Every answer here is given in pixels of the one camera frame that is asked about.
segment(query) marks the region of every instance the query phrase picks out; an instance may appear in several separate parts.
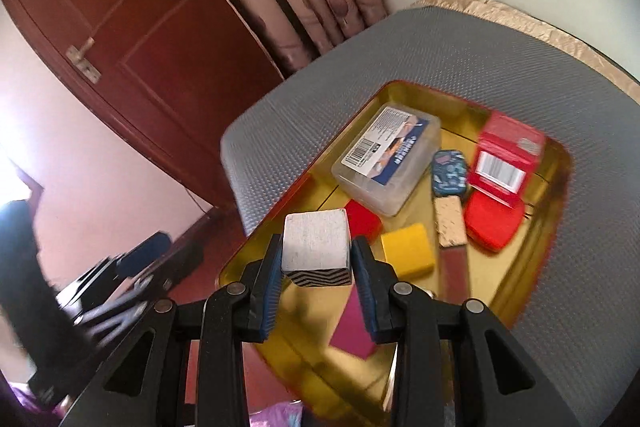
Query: gray table mat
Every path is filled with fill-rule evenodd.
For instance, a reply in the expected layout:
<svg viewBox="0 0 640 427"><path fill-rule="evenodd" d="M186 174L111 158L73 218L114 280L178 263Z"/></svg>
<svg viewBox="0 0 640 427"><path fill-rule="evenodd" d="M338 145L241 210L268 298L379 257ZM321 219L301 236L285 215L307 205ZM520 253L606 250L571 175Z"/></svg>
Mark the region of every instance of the gray table mat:
<svg viewBox="0 0 640 427"><path fill-rule="evenodd" d="M292 76L226 131L222 160L246 231L397 78L501 110L572 155L558 236L513 333L581 425L599 425L640 363L640 107L573 57L458 12L398 12Z"/></svg>

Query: door panel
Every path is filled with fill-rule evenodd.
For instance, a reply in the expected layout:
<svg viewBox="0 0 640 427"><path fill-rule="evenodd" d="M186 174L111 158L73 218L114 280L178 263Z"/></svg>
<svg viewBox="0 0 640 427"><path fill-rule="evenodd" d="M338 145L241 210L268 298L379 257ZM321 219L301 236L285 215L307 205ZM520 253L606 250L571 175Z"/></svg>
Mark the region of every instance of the door panel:
<svg viewBox="0 0 640 427"><path fill-rule="evenodd" d="M281 76L226 0L5 0L27 40L95 114L212 204L232 206L220 138ZM69 46L101 73L68 67Z"/></svg>

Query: red floor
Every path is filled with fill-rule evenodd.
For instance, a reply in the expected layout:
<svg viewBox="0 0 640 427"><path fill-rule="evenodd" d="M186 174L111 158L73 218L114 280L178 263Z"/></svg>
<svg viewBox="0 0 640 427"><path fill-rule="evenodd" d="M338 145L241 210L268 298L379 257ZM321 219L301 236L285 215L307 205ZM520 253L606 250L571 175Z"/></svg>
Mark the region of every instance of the red floor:
<svg viewBox="0 0 640 427"><path fill-rule="evenodd" d="M211 227L204 245L204 261L196 271L176 286L170 296L178 304L206 299L216 290L218 274L245 240L238 213L222 216ZM280 401L295 400L291 394L271 374L257 351L250 344L242 346L244 356L244 381L249 412L259 411ZM188 403L196 398L196 374L198 346L193 343L187 373Z"/></svg>

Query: yellow block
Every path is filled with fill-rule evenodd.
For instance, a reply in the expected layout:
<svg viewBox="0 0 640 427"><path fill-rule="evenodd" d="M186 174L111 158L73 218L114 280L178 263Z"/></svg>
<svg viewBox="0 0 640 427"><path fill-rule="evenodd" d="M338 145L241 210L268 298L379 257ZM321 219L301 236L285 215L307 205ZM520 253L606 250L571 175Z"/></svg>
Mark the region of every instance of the yellow block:
<svg viewBox="0 0 640 427"><path fill-rule="evenodd" d="M436 259L422 223L382 235L386 261L400 280L420 277L433 270Z"/></svg>

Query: blue eraser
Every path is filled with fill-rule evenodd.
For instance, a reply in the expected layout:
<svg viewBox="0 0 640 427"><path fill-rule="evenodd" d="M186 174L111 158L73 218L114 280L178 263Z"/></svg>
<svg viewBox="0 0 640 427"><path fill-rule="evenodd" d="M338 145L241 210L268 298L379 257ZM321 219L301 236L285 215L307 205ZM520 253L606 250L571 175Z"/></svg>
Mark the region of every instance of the blue eraser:
<svg viewBox="0 0 640 427"><path fill-rule="evenodd" d="M466 162L455 149L438 151L431 161L431 183L435 196L461 196L466 192Z"/></svg>

